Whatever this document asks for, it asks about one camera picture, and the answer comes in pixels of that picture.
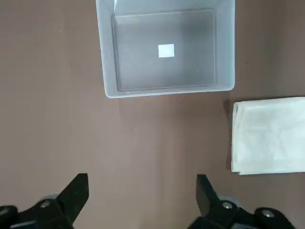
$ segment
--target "brown tabletop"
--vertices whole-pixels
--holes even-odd
[[[88,172],[76,228],[184,229],[197,173],[252,211],[305,227],[305,175],[230,171],[234,101],[305,95],[305,1],[237,0],[231,92],[108,99],[94,0],[0,2],[0,204]]]

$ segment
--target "white label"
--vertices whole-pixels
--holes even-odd
[[[159,58],[175,56],[174,44],[159,44],[158,50],[159,50]]]

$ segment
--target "white cloth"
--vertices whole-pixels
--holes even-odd
[[[234,104],[232,172],[305,172],[305,97]]]

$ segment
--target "translucent plastic container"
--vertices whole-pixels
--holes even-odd
[[[228,91],[235,0],[97,0],[110,98]]]

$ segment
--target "black clamp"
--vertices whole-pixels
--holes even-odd
[[[87,174],[78,174],[54,199],[44,199],[23,212],[15,206],[0,207],[1,229],[73,229],[89,197]]]

